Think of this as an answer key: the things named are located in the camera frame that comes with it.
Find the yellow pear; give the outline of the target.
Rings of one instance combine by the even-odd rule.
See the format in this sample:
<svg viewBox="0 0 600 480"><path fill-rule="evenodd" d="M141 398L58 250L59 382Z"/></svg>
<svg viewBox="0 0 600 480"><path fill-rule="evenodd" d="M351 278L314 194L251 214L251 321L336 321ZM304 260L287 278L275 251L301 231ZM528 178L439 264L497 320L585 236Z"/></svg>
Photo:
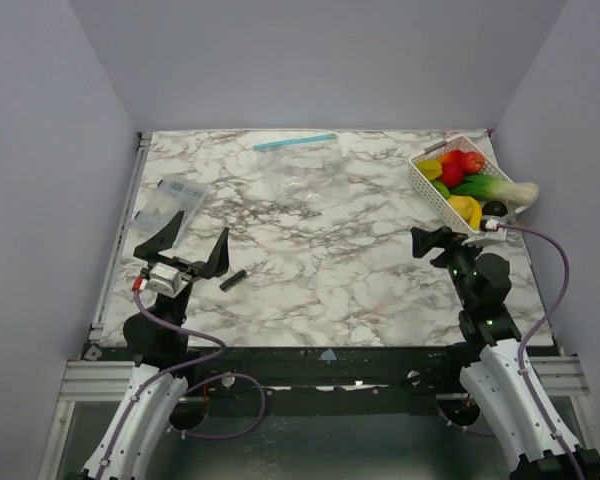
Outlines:
<svg viewBox="0 0 600 480"><path fill-rule="evenodd" d="M483 214L482 207L477 200L470 196L452 195L448 198L448 203L471 229L480 229Z"/></svg>

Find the clear zip top bag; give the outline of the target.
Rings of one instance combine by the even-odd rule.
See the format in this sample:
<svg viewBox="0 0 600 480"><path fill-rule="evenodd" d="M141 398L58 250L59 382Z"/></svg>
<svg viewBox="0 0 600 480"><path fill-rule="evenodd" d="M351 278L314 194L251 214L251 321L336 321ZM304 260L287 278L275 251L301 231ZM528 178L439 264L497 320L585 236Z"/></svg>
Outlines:
<svg viewBox="0 0 600 480"><path fill-rule="evenodd" d="M324 205L347 186L336 133L290 138L253 147L264 183L283 205Z"/></svg>

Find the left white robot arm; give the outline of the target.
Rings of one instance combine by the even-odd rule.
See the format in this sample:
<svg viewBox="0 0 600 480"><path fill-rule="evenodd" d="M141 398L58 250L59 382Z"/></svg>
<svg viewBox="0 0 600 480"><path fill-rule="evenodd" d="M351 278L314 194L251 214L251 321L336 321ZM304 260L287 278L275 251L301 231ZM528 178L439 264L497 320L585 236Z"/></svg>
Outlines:
<svg viewBox="0 0 600 480"><path fill-rule="evenodd" d="M134 365L124 396L103 438L78 472L67 479L139 479L161 431L183 395L202 380L197 364L221 356L226 344L184 328L196 282L220 277L229 267L228 235L223 229L205 261L166 256L174 246L184 212L138 245L133 256L146 265L132 285L138 312L124 324Z"/></svg>

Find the dark avocado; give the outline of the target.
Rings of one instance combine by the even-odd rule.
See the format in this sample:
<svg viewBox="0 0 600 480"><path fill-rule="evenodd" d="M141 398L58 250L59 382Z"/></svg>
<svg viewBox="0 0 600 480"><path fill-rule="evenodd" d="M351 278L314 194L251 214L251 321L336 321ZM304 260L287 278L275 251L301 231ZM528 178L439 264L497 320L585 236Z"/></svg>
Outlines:
<svg viewBox="0 0 600 480"><path fill-rule="evenodd" d="M484 216L506 217L508 208L501 201L488 201L482 206L482 214Z"/></svg>

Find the aluminium frame rail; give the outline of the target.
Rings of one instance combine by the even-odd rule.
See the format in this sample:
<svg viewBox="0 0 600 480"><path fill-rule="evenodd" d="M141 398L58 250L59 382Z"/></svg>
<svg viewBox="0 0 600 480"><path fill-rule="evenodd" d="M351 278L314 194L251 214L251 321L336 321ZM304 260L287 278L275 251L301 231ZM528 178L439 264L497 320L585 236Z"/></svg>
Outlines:
<svg viewBox="0 0 600 480"><path fill-rule="evenodd" d="M87 334L87 343L90 343L92 332L95 331L96 345L99 345L101 331L104 328L109 299L117 279L117 271L120 266L125 241L130 229L133 207L135 205L140 188L142 174L144 172L153 133L139 132L137 136L138 145L129 186L125 195L125 200L123 203L117 231L114 236L114 242L109 260L107 261L106 273L97 296L95 311L93 313L92 321Z"/></svg>

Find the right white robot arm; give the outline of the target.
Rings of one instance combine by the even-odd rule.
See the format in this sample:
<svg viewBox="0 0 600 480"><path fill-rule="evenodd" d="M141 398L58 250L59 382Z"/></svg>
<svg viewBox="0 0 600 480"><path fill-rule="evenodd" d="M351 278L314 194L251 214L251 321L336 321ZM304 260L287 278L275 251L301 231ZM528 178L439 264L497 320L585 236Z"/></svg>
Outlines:
<svg viewBox="0 0 600 480"><path fill-rule="evenodd" d="M440 254L431 265L448 271L462 309L464 337L456 358L440 367L449 390L466 390L507 459L512 479L600 479L600 454L581 444L542 386L505 305L512 284L508 261L470 244L448 227L411 230L412 254Z"/></svg>

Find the white plastic basket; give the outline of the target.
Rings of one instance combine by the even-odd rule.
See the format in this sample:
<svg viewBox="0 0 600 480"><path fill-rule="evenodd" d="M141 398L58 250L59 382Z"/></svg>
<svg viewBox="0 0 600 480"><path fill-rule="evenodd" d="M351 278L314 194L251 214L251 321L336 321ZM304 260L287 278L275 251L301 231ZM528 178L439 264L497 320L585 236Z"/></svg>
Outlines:
<svg viewBox="0 0 600 480"><path fill-rule="evenodd" d="M465 135L442 140L409 159L408 178L445 225L469 237L495 242L481 224L516 215L536 199L533 184L515 182Z"/></svg>

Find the black comb strip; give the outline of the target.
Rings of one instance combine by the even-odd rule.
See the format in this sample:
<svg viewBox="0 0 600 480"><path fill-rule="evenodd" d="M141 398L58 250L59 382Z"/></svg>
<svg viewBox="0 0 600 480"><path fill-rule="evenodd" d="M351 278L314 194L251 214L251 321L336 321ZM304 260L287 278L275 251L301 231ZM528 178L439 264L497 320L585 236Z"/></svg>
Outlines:
<svg viewBox="0 0 600 480"><path fill-rule="evenodd" d="M227 280L222 282L219 285L219 288L223 292L228 292L229 290L234 288L236 285L238 285L240 282L245 280L247 277L248 277L248 273L246 270L244 270L244 269L239 270L238 272L233 274L231 277L229 277Z"/></svg>

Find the green lime fruit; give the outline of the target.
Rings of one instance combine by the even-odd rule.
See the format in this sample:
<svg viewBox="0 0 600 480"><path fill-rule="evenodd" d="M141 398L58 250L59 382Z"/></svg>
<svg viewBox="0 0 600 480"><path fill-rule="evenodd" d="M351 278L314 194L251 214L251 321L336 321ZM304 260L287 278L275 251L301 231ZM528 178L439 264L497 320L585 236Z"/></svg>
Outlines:
<svg viewBox="0 0 600 480"><path fill-rule="evenodd" d="M451 193L443 183L438 180L432 180L431 184L445 199L450 198Z"/></svg>

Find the clear plastic screw box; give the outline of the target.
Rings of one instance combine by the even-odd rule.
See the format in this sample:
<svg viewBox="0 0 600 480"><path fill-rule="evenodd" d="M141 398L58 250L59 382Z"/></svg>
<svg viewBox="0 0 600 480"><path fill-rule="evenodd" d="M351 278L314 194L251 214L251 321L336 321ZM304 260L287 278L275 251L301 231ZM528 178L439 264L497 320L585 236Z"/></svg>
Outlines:
<svg viewBox="0 0 600 480"><path fill-rule="evenodd" d="M148 202L135 214L133 227L143 234L153 236L182 211L183 220L173 244L178 247L208 191L204 184L182 175L168 174L158 182Z"/></svg>

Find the green white leek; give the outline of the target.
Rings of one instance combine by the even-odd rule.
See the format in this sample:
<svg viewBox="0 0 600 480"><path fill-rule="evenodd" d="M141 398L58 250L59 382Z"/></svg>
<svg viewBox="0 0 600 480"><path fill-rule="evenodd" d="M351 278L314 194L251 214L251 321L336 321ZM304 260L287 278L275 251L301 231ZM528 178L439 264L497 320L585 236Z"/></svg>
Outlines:
<svg viewBox="0 0 600 480"><path fill-rule="evenodd" d="M460 185L450 190L452 195L470 196L480 201L509 202L518 206L532 205L539 196L534 183L517 183L490 175L467 175Z"/></svg>

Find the yellow star fruit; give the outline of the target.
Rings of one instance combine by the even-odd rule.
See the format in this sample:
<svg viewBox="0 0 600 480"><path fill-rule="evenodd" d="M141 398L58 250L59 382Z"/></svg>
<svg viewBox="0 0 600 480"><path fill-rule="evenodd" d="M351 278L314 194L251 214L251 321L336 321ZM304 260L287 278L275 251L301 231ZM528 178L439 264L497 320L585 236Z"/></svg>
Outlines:
<svg viewBox="0 0 600 480"><path fill-rule="evenodd" d="M428 159L416 164L416 168L429 181L436 180L443 173L442 164L435 159Z"/></svg>

